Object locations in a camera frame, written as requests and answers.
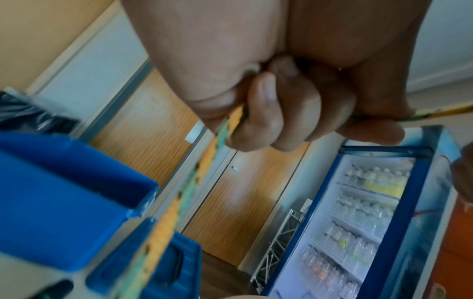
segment blue fridge frame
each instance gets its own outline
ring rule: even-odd
[[[385,283],[388,280],[388,277],[391,273],[393,264],[397,259],[398,251],[403,243],[406,232],[409,228],[409,225],[412,221],[412,218],[415,213],[416,206],[419,202],[421,193],[423,191],[424,182],[429,174],[429,169],[432,164],[435,153],[438,149],[438,142],[441,139],[447,138],[448,149],[451,151],[453,156],[459,155],[459,149],[456,148],[453,151],[450,149],[452,140],[450,136],[444,137],[443,127],[435,126],[428,127],[427,130],[429,133],[434,132],[433,136],[429,136],[426,141],[421,140],[420,144],[408,145],[408,146],[398,146],[398,147],[384,147],[384,146],[350,146],[345,143],[345,146],[342,146],[337,154],[327,176],[325,177],[317,195],[315,196],[312,205],[310,206],[307,216],[304,218],[304,221],[299,226],[298,230],[294,234],[291,242],[289,243],[286,251],[284,252],[281,260],[274,270],[274,273],[268,280],[265,285],[261,295],[268,296],[271,290],[273,289],[277,278],[280,276],[283,271],[287,261],[294,253],[294,249],[299,243],[301,236],[305,233],[307,225],[311,219],[311,215],[315,212],[317,206],[319,205],[322,197],[324,196],[331,180],[333,179],[334,173],[337,170],[342,158],[347,155],[349,152],[390,152],[398,153],[399,157],[410,157],[415,158],[414,166],[411,170],[411,176],[407,182],[405,192],[403,193],[399,205],[396,208],[396,212],[393,215],[391,223],[396,223],[396,225],[390,225],[386,234],[381,242],[378,252],[382,254],[377,254],[374,258],[372,266],[368,271],[368,274],[360,288],[357,298],[361,299],[371,299],[379,298],[386,290],[384,290]]]

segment skin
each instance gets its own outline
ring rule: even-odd
[[[336,131],[395,145],[414,110],[406,81],[430,0],[122,0],[151,60],[215,131],[245,103],[228,145],[290,151]],[[355,120],[356,113],[369,119]],[[453,164],[473,198],[473,145]]]

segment metal stand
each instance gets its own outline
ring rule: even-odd
[[[294,233],[296,232],[297,226],[299,225],[300,213],[294,210],[289,210],[284,218],[283,223],[279,227],[274,239],[270,243],[265,256],[261,259],[258,267],[251,276],[251,282],[256,285],[256,290],[260,294],[272,273],[277,267],[277,264],[281,260],[284,251],[286,250],[289,242],[291,241]]]

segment blue plastic crate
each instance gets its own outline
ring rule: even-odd
[[[148,218],[113,251],[86,279],[89,289],[107,295],[146,240],[155,220]],[[155,273],[141,292],[141,299],[197,299],[201,281],[202,248],[174,233]]]
[[[0,132],[0,251],[81,269],[158,184],[77,140]]]

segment refrigerator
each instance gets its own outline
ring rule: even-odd
[[[261,295],[428,298],[459,157],[442,126],[406,129],[394,147],[345,141]]]

